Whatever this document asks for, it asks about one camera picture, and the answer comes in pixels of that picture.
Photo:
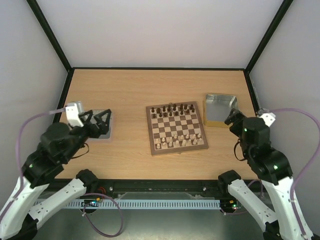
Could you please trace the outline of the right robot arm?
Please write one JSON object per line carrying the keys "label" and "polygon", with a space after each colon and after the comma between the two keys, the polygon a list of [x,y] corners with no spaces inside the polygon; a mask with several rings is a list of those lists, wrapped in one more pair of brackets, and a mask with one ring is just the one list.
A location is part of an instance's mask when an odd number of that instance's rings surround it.
{"label": "right robot arm", "polygon": [[218,176],[218,191],[238,200],[260,226],[265,240],[318,240],[300,208],[295,186],[297,179],[288,158],[273,148],[270,127],[276,116],[262,109],[247,117],[233,108],[224,123],[237,136],[243,160],[265,187],[273,208],[267,207],[245,184],[235,170]]}

